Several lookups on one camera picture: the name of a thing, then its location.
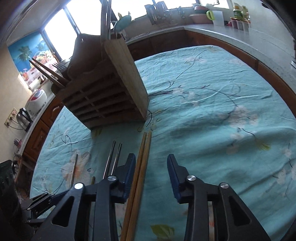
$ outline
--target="pair of wooden chopsticks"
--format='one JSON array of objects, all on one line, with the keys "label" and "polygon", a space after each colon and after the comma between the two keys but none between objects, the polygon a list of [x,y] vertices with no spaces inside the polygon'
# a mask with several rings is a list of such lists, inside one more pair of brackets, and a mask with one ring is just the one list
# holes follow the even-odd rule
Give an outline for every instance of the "pair of wooden chopsticks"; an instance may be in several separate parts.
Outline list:
[{"label": "pair of wooden chopsticks", "polygon": [[131,191],[126,206],[126,213],[124,215],[120,241],[133,241],[135,236],[135,230],[137,226],[138,214],[142,197],[142,190],[144,185],[145,172],[147,167],[147,160],[151,143],[151,132],[149,132],[147,142],[145,145],[146,135],[147,133],[144,132],[135,167],[135,173],[133,176],[133,184],[131,186]]},{"label": "pair of wooden chopsticks", "polygon": [[[51,73],[54,77],[56,77],[58,80],[53,78],[51,75],[49,75],[45,70],[40,68],[37,64],[35,64],[32,60],[34,60],[37,64],[39,64],[42,68],[47,70],[49,73]],[[56,86],[58,86],[60,89],[64,89],[65,86],[69,83],[69,80],[58,74],[57,72],[51,70],[49,67],[45,66],[44,64],[40,63],[38,60],[32,58],[32,60],[29,59],[29,62],[38,69],[42,74],[44,74],[50,81],[52,81]]]}]

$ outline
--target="electric kettle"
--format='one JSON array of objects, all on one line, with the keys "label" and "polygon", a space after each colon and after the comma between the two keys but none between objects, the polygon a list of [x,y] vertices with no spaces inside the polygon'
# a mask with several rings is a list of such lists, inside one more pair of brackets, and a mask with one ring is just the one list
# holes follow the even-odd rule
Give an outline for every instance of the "electric kettle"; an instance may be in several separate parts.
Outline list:
[{"label": "electric kettle", "polygon": [[25,130],[25,132],[28,132],[33,121],[25,108],[21,108],[20,112],[18,112],[17,122]]}]

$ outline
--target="green pitcher handle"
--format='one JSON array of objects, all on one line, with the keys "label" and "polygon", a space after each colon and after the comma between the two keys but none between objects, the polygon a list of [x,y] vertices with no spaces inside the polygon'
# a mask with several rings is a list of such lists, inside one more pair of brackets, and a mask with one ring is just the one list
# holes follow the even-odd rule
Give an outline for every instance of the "green pitcher handle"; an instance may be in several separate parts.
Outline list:
[{"label": "green pitcher handle", "polygon": [[212,21],[215,20],[213,11],[207,11],[207,18],[212,20]]}]

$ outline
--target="power outlet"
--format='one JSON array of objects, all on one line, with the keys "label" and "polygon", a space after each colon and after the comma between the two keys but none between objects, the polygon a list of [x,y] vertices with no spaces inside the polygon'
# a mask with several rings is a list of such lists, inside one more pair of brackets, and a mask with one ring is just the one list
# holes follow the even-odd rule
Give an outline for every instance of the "power outlet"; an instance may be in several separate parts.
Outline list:
[{"label": "power outlet", "polygon": [[13,108],[12,112],[9,114],[7,120],[5,121],[4,125],[8,128],[10,123],[12,122],[13,118],[17,115],[17,110]]}]

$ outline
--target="ceiling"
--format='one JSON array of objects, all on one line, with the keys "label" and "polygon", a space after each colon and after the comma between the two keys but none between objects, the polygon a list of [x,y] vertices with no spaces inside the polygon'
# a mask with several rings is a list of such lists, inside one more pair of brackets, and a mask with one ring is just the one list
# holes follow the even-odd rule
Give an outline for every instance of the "ceiling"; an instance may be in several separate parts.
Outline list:
[{"label": "ceiling", "polygon": [[[11,0],[0,0],[0,4],[3,1],[14,2]],[[22,19],[16,26],[14,26],[14,29],[7,38],[7,46],[32,32],[38,31],[68,1],[69,0],[37,0],[36,3],[22,15]]]}]

